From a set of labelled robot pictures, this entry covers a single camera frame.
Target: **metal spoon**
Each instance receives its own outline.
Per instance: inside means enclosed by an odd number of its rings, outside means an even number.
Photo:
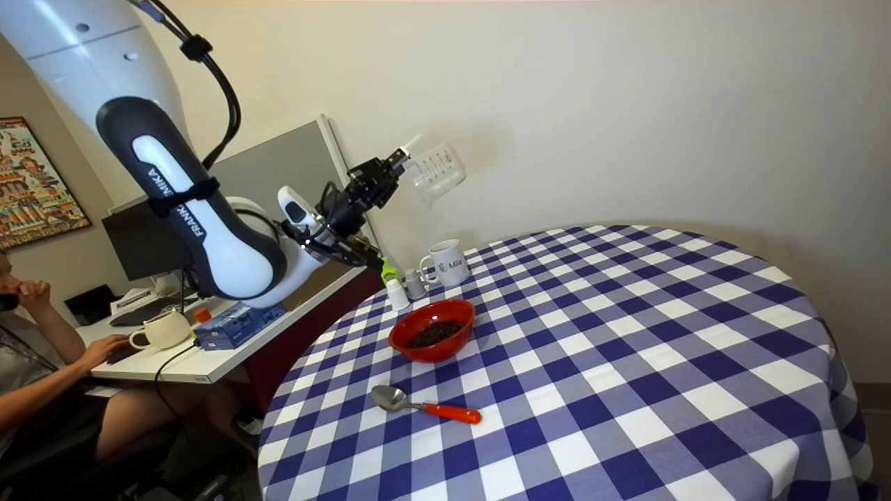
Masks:
[[[378,407],[387,412],[401,411],[406,407],[411,407],[426,412],[427,414],[437,415],[445,419],[454,419],[464,423],[479,423],[483,416],[479,411],[462,409],[460,407],[440,406],[439,404],[413,404],[408,401],[408,395],[399,388],[385,386],[379,384],[372,388],[372,400]]]

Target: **white desk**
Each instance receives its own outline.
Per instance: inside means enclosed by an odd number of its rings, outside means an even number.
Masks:
[[[164,372],[161,373],[159,381],[197,382],[201,384],[211,384],[219,381],[229,371],[263,348],[275,336],[281,334],[303,315],[318,306],[322,301],[328,299],[334,292],[346,285],[362,271],[362,268],[349,269],[344,275],[341,275],[322,289],[321,292],[303,302],[296,309],[286,312],[284,316],[255,334],[237,349],[220,349],[215,351],[205,351],[201,348],[190,349],[164,367]],[[232,304],[234,304],[234,301],[227,301],[214,308],[211,313],[215,314]],[[105,336],[130,334],[137,329],[138,327],[112,327],[109,325],[109,320],[106,319],[97,324],[80,327],[78,328],[78,333],[89,344]],[[91,375],[108,379],[153,381],[155,373],[158,372],[161,364],[190,344],[192,344],[191,337],[171,349],[147,348],[131,357],[120,360],[117,364],[99,365],[93,369]]]

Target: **colorful painting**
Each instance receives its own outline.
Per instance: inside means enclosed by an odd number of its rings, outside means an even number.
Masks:
[[[25,119],[0,119],[0,249],[87,226]]]

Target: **shorts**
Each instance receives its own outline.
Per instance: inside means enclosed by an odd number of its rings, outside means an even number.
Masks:
[[[14,471],[13,482],[28,485],[62,483],[90,469],[107,405],[107,398],[84,395],[79,387],[66,391],[15,432],[0,456],[0,474]]]

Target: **mila mug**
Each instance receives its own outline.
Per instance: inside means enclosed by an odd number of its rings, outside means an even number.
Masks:
[[[430,247],[430,254],[421,259],[418,266],[421,269],[421,276],[427,283],[442,283],[445,287],[457,285],[470,276],[470,268],[467,266],[467,259],[464,258],[464,251],[461,250],[459,242],[455,239],[445,240]],[[433,274],[427,275],[424,268],[424,261],[433,261]]]
[[[188,338],[191,333],[192,326],[185,316],[171,309],[143,322],[142,329],[130,334],[130,344],[136,349],[146,349],[150,346],[157,349],[173,348]],[[145,339],[149,340],[149,344],[136,344],[133,338],[137,334],[145,334]]]

